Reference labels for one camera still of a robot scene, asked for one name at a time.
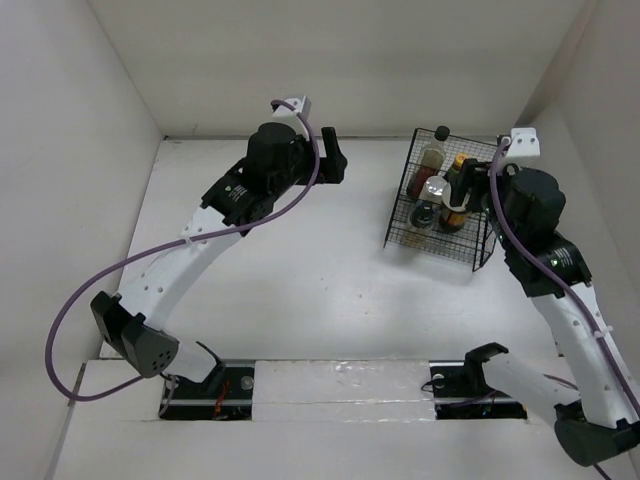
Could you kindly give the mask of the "red lid sauce jar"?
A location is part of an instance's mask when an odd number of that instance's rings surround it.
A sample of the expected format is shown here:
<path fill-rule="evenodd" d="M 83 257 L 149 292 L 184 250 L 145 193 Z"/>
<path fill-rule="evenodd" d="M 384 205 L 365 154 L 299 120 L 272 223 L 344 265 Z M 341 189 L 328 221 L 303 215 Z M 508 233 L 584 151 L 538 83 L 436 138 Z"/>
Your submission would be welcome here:
<path fill-rule="evenodd" d="M 456 233 L 462 230 L 466 223 L 467 215 L 464 212 L 455 212 L 443 209 L 439 216 L 439 226 L 445 233 Z"/>

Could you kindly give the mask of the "black cap shaker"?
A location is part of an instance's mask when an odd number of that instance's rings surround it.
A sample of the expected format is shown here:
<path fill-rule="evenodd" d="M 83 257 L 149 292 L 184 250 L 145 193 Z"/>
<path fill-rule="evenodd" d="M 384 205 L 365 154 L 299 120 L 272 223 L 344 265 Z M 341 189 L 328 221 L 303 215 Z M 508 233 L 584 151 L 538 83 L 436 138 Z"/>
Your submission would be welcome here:
<path fill-rule="evenodd" d="M 455 205 L 454 201 L 452 199 L 449 199 L 448 202 L 446 203 L 446 206 L 452 212 L 455 212 L 458 214 L 464 214 L 468 210 L 468 204 L 469 204 L 468 198 L 463 199 L 459 205 Z"/>
<path fill-rule="evenodd" d="M 417 204 L 408 217 L 408 227 L 414 232 L 425 232 L 432 228 L 437 209 L 430 203 Z"/>

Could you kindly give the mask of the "silver cap blue label shaker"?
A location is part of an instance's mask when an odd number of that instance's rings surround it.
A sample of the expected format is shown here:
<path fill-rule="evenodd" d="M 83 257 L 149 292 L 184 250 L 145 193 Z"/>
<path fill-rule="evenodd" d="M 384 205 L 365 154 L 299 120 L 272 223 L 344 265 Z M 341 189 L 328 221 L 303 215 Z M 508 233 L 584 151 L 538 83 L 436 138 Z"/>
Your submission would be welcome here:
<path fill-rule="evenodd" d="M 441 176 L 434 175 L 428 177 L 419 194 L 419 200 L 440 205 L 443 201 L 444 191 L 448 185 L 447 180 Z"/>

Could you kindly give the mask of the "tall dark sauce bottle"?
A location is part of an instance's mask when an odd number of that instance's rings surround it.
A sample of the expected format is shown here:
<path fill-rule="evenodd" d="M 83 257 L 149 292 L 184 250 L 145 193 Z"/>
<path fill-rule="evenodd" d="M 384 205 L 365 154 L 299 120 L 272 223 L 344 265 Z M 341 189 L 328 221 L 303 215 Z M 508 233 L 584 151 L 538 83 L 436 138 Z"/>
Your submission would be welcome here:
<path fill-rule="evenodd" d="M 425 141 L 416 170 L 412 173 L 406 194 L 412 199 L 418 199 L 426 180 L 431 176 L 437 176 L 446 159 L 444 150 L 445 141 L 450 135 L 447 126 L 438 126 L 435 132 Z"/>

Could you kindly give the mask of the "yellow cap chili sauce bottle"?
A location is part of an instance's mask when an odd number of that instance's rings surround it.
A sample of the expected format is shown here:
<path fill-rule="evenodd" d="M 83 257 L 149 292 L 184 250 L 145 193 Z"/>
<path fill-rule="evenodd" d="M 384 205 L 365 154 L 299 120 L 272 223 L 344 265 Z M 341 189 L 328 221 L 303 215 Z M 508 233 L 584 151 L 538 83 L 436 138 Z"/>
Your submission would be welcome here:
<path fill-rule="evenodd" d="M 459 174 L 467 158 L 468 155 L 466 153 L 458 153 L 455 156 L 453 163 L 444 175 L 447 182 L 451 182 Z"/>

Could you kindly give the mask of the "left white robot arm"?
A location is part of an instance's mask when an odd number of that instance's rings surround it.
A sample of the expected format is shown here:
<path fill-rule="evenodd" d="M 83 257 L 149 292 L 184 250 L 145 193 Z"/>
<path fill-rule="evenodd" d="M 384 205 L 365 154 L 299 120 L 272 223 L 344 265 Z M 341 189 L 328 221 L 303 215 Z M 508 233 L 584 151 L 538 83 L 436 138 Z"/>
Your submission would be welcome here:
<path fill-rule="evenodd" d="M 336 131 L 321 130 L 325 153 L 279 122 L 261 125 L 247 151 L 202 196 L 180 245 L 158 255 L 116 293 L 98 293 L 91 311 L 106 343 L 143 378 L 174 375 L 201 396 L 222 387 L 222 362 L 204 347 L 191 347 L 164 326 L 185 293 L 225 250 L 244 238 L 295 185 L 339 184 L 347 159 Z"/>

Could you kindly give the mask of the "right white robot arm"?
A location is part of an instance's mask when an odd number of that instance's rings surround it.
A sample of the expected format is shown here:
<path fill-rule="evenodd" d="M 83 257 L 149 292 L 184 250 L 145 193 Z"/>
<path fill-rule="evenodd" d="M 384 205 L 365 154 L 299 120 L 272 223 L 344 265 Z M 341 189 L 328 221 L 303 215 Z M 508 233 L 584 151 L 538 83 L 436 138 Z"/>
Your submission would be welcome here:
<path fill-rule="evenodd" d="M 583 467 L 639 445 L 639 386 L 599 315 L 592 275 L 557 230 L 566 198 L 550 174 L 469 158 L 450 183 L 453 207 L 483 212 L 509 272 L 549 325 L 576 386 L 562 386 L 492 342 L 466 353 L 459 376 L 473 393 L 504 393 L 550 425 Z"/>

